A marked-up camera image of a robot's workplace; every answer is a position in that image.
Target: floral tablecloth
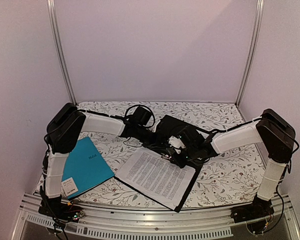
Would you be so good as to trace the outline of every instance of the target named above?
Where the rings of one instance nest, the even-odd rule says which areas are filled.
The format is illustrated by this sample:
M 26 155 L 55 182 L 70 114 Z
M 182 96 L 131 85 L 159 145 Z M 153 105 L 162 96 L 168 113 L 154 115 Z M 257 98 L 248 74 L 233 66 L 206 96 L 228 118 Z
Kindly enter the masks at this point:
M 207 130 L 227 129 L 243 122 L 236 106 L 225 103 L 82 102 L 78 107 L 111 115 L 124 115 L 126 109 L 135 104 L 150 107 L 156 119 L 168 114 Z M 83 132 L 80 138 L 86 136 L 91 138 L 114 172 L 137 149 L 131 146 L 140 144 L 138 140 L 131 139 L 128 142 L 131 146 L 127 146 L 123 144 L 125 138 L 104 133 Z M 223 153 L 203 165 L 183 207 L 208 208 L 251 202 L 263 174 L 264 166 L 254 145 Z M 81 195 L 79 200 L 130 207 L 162 207 L 113 178 Z

